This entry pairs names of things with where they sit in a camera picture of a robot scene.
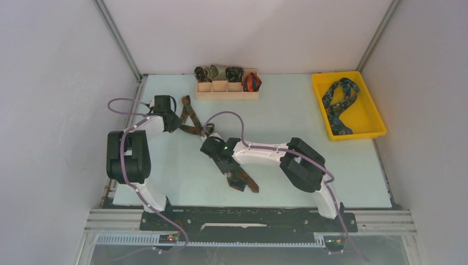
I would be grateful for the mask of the brown green patterned tie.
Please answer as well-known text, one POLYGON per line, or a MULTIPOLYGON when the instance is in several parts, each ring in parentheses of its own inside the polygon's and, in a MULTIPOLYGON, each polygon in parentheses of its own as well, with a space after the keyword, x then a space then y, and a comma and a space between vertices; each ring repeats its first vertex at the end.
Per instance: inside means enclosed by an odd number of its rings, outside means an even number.
MULTIPOLYGON (((182 97, 182 113, 180 115, 181 126, 180 129, 186 133, 201 136, 203 126, 196 115, 190 96, 182 97)), ((259 193, 258 184, 250 177, 250 175, 240 166, 225 173, 229 186, 233 189, 243 192, 245 187, 248 187, 251 192, 259 193)))

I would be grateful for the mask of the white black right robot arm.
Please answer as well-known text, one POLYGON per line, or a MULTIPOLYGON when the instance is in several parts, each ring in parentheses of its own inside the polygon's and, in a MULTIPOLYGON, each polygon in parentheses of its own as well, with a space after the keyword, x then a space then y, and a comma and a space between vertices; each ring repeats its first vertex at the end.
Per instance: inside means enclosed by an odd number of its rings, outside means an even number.
POLYGON ((231 174, 241 165, 277 166, 297 189, 311 193, 321 215, 322 226, 329 231, 343 223, 341 203, 330 184, 335 180, 325 168, 325 159, 298 137, 283 144, 258 144, 218 134, 202 137, 200 151, 211 158, 223 174, 231 174))

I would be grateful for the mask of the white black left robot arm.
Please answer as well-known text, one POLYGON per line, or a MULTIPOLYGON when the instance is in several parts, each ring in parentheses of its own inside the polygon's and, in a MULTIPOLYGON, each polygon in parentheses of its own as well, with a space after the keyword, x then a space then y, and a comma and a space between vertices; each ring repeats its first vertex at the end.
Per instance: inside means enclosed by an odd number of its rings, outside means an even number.
POLYGON ((149 141, 161 133, 176 131, 181 120, 176 114, 177 103, 169 95, 154 96, 149 103, 135 99, 115 98, 108 102, 108 109, 117 114, 140 116, 141 120, 107 136, 106 172, 111 180, 126 185, 136 193, 146 211, 154 212, 153 223, 161 230, 168 230, 174 224, 174 214, 166 208, 170 201, 157 190, 150 179, 151 155, 149 141), (117 101, 129 101, 145 106, 145 113, 125 113, 111 107, 117 101))

